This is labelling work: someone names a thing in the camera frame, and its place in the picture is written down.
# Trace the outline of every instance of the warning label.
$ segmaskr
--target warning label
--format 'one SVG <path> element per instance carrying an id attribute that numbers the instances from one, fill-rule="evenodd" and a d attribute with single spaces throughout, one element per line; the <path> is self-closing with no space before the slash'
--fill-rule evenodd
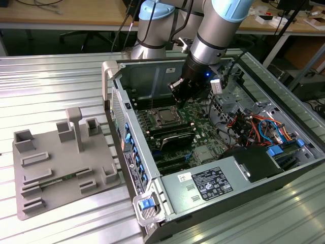
<path id="1" fill-rule="evenodd" d="M 233 188 L 229 184 L 220 167 L 193 174 L 192 179 L 205 201 L 209 201 L 220 195 L 233 191 Z"/>

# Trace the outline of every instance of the power supply label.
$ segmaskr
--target power supply label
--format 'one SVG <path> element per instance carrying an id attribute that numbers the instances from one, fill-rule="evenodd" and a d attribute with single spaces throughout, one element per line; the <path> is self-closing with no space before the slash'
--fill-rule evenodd
<path id="1" fill-rule="evenodd" d="M 134 186 L 135 190 L 138 193 L 137 195 L 141 195 L 141 194 L 144 193 L 144 190 L 143 190 L 141 180 L 140 180 L 139 175 L 138 175 L 137 167 L 134 164 L 134 161 L 132 159 L 131 153 L 130 152 L 125 152 L 124 153 L 124 158 L 125 158 L 128 170 L 129 170 L 131 178 L 132 178 L 133 186 Z"/>
<path id="2" fill-rule="evenodd" d="M 205 201 L 209 201 L 234 190 L 220 167 L 193 174 L 192 179 L 202 199 Z"/>

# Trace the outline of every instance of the aluminum workbench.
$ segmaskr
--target aluminum workbench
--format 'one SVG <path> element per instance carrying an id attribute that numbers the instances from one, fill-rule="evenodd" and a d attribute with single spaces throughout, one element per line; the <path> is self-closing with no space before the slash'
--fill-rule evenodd
<path id="1" fill-rule="evenodd" d="M 83 121 L 96 117 L 101 123 L 116 166 L 120 168 L 102 106 L 101 65 L 110 59 L 124 58 L 120 53 L 0 58 L 1 243 L 143 242 L 125 183 L 25 221 L 16 217 L 11 153 L 14 131 L 27 128 L 33 134 L 53 131 L 55 123 L 66 118 L 66 108 L 79 106 Z M 249 55 L 244 58 L 247 64 L 252 62 Z M 304 115 L 303 110 L 307 109 L 304 105 L 299 104 L 297 109 L 302 110 L 305 123 L 313 126 L 324 140 L 322 122 Z M 162 243 L 202 242 L 324 243 L 325 165 L 283 189 L 193 226 Z"/>

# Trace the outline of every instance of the desk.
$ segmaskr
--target desk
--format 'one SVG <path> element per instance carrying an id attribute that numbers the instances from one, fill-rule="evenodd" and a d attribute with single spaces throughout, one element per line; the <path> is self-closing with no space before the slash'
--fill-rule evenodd
<path id="1" fill-rule="evenodd" d="M 7 8 L 0 8 L 0 29 L 117 31 L 126 13 L 122 0 L 64 0 L 57 5 L 61 15 L 11 0 Z M 123 31 L 129 29 L 131 21 L 129 17 Z M 5 55 L 0 37 L 0 56 Z"/>
<path id="2" fill-rule="evenodd" d="M 0 29 L 60 29 L 60 30 L 84 30 L 84 31 L 116 31 L 125 18 L 126 7 L 122 0 L 64 0 L 57 4 L 62 15 L 58 15 L 37 7 L 27 6 L 12 0 L 8 8 L 0 8 Z M 276 10 L 269 4 L 257 0 L 253 4 L 267 6 L 273 15 Z M 304 22 L 303 17 L 297 17 L 297 22 L 291 24 L 287 32 L 281 37 L 277 45 L 269 54 L 263 65 L 267 67 L 289 36 L 325 36 L 325 32 L 319 31 Z M 122 29 L 129 29 L 129 18 Z M 239 27 L 238 34 L 273 35 L 274 27 L 262 25 L 255 21 L 255 16 L 248 16 Z M 5 49 L 1 45 L 0 56 L 5 55 Z"/>

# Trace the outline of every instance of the green circuit board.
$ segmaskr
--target green circuit board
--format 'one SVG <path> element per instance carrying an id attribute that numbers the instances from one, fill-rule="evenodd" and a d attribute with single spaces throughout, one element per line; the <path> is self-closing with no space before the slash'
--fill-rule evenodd
<path id="1" fill-rule="evenodd" d="M 182 109 L 169 106 L 136 111 L 143 134 L 162 174 L 213 162 L 228 149 L 206 114 L 205 107 L 196 102 Z M 189 145 L 162 151 L 162 139 L 147 136 L 150 129 L 170 128 L 184 123 L 194 123 L 192 132 L 195 136 Z"/>

